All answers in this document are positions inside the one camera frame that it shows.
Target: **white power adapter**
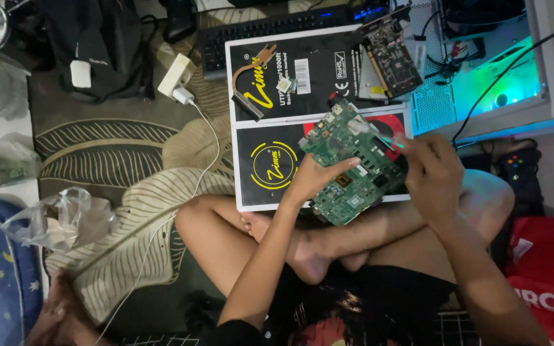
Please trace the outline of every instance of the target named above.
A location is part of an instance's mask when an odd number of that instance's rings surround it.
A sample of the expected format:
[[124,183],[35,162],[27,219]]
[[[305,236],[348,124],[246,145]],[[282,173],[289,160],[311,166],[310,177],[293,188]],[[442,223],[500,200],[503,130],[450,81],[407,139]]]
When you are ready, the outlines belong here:
[[158,91],[167,97],[176,100],[172,95],[174,89],[185,87],[191,76],[196,72],[196,66],[183,54],[179,54],[159,83]]

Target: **leaf pattern rug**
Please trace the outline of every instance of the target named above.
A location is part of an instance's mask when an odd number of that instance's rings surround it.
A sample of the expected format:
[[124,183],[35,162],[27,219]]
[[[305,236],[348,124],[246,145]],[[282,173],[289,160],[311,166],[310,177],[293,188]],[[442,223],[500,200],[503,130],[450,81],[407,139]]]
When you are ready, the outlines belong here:
[[[345,2],[327,0],[321,6]],[[213,11],[203,13],[200,23],[211,27],[300,12],[312,3],[317,1]],[[155,87],[176,53],[187,54],[194,40],[192,36],[169,45],[158,31],[151,42]],[[191,59],[199,68],[187,87],[210,118],[222,148],[199,193],[234,194],[227,82],[205,81],[197,51]],[[29,104],[35,148],[43,161],[41,198],[81,186],[117,208],[117,231],[97,243],[46,259],[49,272],[66,267],[74,274],[74,285],[88,312],[101,323],[134,286],[147,249],[137,287],[171,284],[179,277],[185,245],[171,219],[192,197],[200,172],[212,162],[215,138],[196,109],[175,103],[157,90],[153,101],[111,100],[92,105],[66,95],[56,71],[30,77]]]

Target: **barcode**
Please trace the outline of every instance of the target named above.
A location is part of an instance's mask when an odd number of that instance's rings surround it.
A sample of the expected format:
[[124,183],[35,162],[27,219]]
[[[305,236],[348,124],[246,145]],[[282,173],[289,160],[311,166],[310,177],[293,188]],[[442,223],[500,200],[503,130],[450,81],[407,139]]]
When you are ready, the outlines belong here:
[[311,94],[312,85],[309,83],[309,60],[294,60],[294,72],[296,73],[296,94]]

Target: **black shorts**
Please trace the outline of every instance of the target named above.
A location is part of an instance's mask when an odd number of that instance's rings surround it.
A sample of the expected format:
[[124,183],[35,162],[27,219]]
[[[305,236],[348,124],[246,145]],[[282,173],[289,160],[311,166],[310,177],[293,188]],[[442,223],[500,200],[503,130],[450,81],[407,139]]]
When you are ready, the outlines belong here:
[[[322,283],[308,286],[286,265],[268,313],[270,323],[267,329],[282,334],[298,328],[301,322],[297,309],[300,312],[301,302],[305,302],[306,319],[313,318],[312,310],[321,314],[323,307],[313,302],[327,287],[347,291],[359,298],[365,330],[377,329],[382,325],[381,320],[390,317],[418,345],[436,343],[433,319],[456,289],[453,283],[401,267],[364,265],[351,272],[345,270],[339,261],[331,265]],[[384,341],[367,340],[367,343],[372,345]]]

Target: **keyboard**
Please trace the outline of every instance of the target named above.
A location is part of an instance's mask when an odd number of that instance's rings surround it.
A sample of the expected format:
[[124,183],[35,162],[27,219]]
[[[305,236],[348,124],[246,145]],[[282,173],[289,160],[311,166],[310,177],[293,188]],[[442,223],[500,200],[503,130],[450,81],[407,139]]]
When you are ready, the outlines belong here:
[[349,24],[352,24],[349,7],[337,5],[202,29],[198,33],[198,47],[202,55],[204,79],[227,78],[225,48],[227,41]]

